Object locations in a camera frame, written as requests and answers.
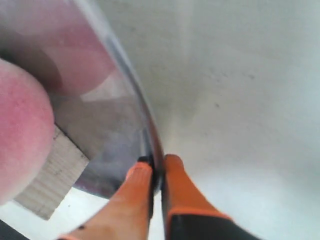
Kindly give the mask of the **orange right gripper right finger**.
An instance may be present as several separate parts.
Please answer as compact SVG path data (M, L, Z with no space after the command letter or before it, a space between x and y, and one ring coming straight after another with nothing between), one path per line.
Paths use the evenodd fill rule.
M185 171L180 157L164 158L162 216L167 240L253 240L207 201Z

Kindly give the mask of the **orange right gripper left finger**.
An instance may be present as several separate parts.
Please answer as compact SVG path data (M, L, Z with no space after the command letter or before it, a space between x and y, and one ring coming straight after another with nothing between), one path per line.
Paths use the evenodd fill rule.
M60 240L146 240L153 215L153 166L140 157L108 203Z

